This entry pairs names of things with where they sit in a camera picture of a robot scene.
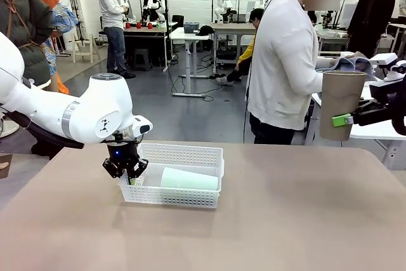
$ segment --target light green cup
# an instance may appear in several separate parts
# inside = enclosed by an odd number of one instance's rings
[[[164,168],[161,187],[190,188],[193,190],[218,190],[218,177]]]

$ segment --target black coat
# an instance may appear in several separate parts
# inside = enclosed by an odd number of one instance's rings
[[[16,14],[11,14],[10,41],[17,47],[33,41],[42,44],[53,30],[52,11],[41,0],[16,0],[16,11],[29,29],[29,33]],[[10,10],[5,0],[0,0],[0,31],[6,35]],[[25,63],[23,76],[33,79],[36,86],[49,81],[49,66],[40,46],[29,45],[20,48]]]

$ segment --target blue patterned sleeve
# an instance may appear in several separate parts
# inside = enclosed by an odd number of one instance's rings
[[[67,33],[78,23],[76,16],[64,4],[58,3],[53,8],[53,23],[59,33]]]

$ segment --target yellow jacket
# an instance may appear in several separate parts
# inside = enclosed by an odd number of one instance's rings
[[[242,62],[243,60],[246,60],[247,58],[252,57],[252,52],[254,51],[254,41],[255,41],[255,36],[252,39],[252,41],[249,43],[246,51],[240,56],[238,63]]]

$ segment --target person in white sweater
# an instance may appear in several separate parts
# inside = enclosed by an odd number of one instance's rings
[[[318,39],[305,7],[321,0],[271,0],[257,31],[247,95],[257,144],[290,145],[302,130],[312,93],[322,90],[316,67],[336,60],[318,57]]]

